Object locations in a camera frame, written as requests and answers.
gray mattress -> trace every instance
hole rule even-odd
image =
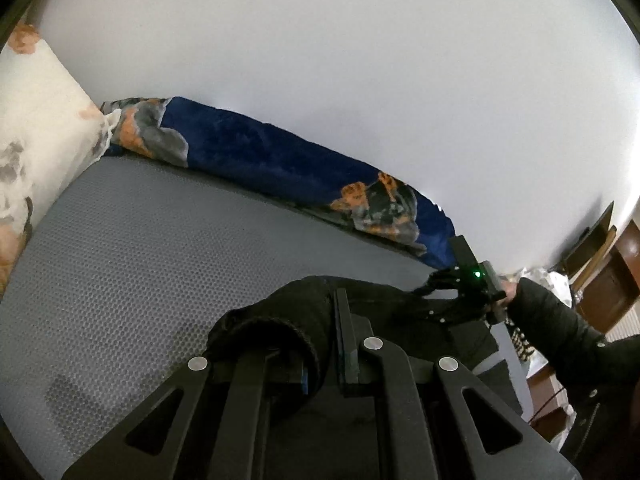
[[[411,257],[202,174],[104,158],[36,229],[0,304],[0,414],[46,480],[213,323],[310,274],[410,289]]]

metal bolt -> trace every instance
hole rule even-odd
[[[208,364],[209,362],[207,361],[207,359],[199,355],[197,357],[192,357],[191,359],[189,359],[187,366],[189,367],[189,370],[199,372],[200,370],[204,370]]]
[[[364,348],[369,350],[380,350],[382,348],[382,339],[379,337],[367,337],[364,340]]]
[[[458,361],[453,357],[441,357],[438,366],[446,372],[455,372],[458,369]]]

white wall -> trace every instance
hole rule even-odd
[[[499,270],[640,194],[640,49],[609,0],[45,0],[96,102],[183,95],[365,160]]]

black jacket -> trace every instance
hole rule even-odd
[[[508,311],[555,368],[577,413],[562,454],[584,480],[638,480],[640,435],[630,427],[630,408],[640,380],[640,336],[607,342],[574,310],[527,279],[520,280]]]

black cable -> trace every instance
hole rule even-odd
[[[560,392],[562,392],[562,391],[564,391],[564,386],[563,386],[562,388],[560,388],[558,391],[556,391],[556,393],[554,393],[551,397],[549,397],[549,398],[547,399],[547,401],[546,401],[542,406],[540,406],[540,409],[539,409],[539,410],[537,410],[537,411],[533,414],[533,416],[529,419],[529,421],[528,421],[528,423],[527,423],[527,424],[531,424],[531,421],[532,421],[532,420],[534,420],[534,419],[538,416],[538,414],[539,414],[542,410],[544,410],[544,409],[545,409],[545,407],[548,405],[548,403],[550,403],[552,400],[554,400],[554,399],[558,396],[558,394],[559,394]]]

